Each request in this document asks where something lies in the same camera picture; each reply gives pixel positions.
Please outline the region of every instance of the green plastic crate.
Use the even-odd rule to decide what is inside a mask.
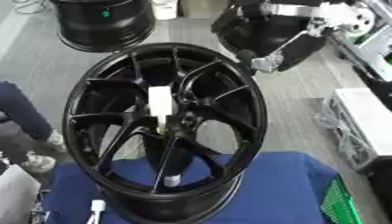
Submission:
[[[326,192],[321,210],[336,224],[361,224],[353,198],[340,176],[335,178]]]

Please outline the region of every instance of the blue tablecloth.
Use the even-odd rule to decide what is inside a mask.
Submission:
[[[228,155],[219,156],[227,160]],[[145,159],[115,161],[116,172],[141,183],[150,183],[154,173]],[[208,172],[195,160],[183,179],[189,182]],[[207,224],[318,224],[323,219],[319,205],[337,172],[303,153],[261,153],[246,170],[244,180],[231,202]],[[47,224],[85,224],[92,200],[101,199],[94,183],[75,164],[59,165],[53,175],[52,192],[44,209],[52,211]],[[126,224],[107,210],[101,224]]]

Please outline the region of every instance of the green label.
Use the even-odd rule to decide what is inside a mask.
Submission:
[[[105,10],[102,12],[102,16],[105,18],[109,18],[110,17],[110,12],[108,10]]]

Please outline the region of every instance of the dark pants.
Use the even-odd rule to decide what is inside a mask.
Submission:
[[[45,141],[52,132],[51,125],[34,108],[30,100],[15,84],[8,81],[0,81],[0,111],[14,123],[18,124],[34,140]],[[25,151],[3,149],[1,143],[0,151],[12,163],[26,160]]]

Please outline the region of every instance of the white shoe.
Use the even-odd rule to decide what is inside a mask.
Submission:
[[[47,156],[39,156],[30,151],[27,153],[27,161],[21,166],[28,172],[46,173],[49,172],[56,165],[56,159]]]
[[[67,147],[64,144],[64,137],[56,129],[52,130],[51,135],[46,140],[59,153],[67,153]]]

